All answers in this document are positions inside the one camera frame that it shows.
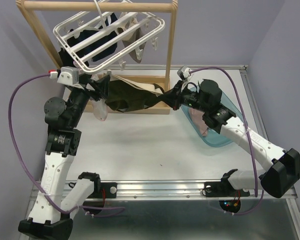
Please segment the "pink mauve underwear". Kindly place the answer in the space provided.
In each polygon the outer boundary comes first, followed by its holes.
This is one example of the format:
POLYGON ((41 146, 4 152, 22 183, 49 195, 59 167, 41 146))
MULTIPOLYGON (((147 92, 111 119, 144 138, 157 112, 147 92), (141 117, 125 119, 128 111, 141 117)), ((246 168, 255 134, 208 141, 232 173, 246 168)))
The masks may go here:
POLYGON ((206 137, 208 135, 208 126, 203 120, 203 112, 190 108, 189 115, 190 119, 194 123, 194 126, 199 131, 200 135, 206 137))

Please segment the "dark green underwear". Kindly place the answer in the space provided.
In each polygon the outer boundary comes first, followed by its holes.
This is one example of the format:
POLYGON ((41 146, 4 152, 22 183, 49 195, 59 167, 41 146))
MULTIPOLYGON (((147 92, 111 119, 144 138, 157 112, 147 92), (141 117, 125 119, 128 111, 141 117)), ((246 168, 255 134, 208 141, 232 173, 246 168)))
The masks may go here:
POLYGON ((144 110, 159 103, 159 96, 164 93, 164 89, 156 83, 146 83, 145 87, 137 88, 125 81, 114 80, 109 83, 105 104, 121 113, 144 110))

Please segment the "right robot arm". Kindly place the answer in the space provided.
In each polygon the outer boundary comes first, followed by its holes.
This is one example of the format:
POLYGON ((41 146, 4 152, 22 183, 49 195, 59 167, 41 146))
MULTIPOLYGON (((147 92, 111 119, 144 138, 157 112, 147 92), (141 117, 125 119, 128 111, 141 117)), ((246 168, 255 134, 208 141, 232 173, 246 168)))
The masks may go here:
POLYGON ((272 197, 281 198, 300 179, 300 153, 294 148, 285 150, 257 134, 222 104, 222 96, 223 91, 213 80, 203 80, 196 91, 179 80, 160 100, 175 111, 184 105, 202 112, 208 128, 236 143, 262 166, 260 173, 252 174, 252 188, 261 187, 272 197))

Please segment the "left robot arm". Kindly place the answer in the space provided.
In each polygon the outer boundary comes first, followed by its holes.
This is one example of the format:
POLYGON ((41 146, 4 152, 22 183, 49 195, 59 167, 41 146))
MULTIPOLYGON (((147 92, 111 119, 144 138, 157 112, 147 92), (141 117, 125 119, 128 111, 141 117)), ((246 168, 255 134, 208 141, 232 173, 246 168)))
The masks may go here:
POLYGON ((83 172, 70 193, 63 197, 70 166, 77 154, 81 131, 77 125, 90 99, 108 96, 110 76, 92 80, 81 75, 84 85, 73 87, 67 100, 52 97, 44 104, 48 125, 44 171, 35 204, 27 219, 20 221, 18 231, 33 239, 67 240, 73 229, 73 219, 88 197, 99 194, 105 199, 101 178, 97 173, 83 172))

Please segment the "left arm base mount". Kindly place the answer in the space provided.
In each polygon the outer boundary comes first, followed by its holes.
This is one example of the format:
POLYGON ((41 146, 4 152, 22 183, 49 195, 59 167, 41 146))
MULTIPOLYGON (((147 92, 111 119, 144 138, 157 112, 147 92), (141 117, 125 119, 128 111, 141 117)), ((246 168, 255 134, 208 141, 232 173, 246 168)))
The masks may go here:
POLYGON ((115 199, 117 197, 118 184, 116 182, 101 182, 89 199, 115 199))

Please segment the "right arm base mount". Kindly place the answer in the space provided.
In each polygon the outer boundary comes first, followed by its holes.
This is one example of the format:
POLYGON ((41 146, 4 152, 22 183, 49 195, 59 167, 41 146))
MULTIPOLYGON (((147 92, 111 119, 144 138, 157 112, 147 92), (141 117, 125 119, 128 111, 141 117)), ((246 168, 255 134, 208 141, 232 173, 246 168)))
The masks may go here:
POLYGON ((201 190, 201 194, 207 198, 225 198, 225 197, 249 197, 250 192, 243 189, 234 189, 229 182, 229 178, 238 171, 232 169, 224 173, 219 181, 206 181, 201 190))

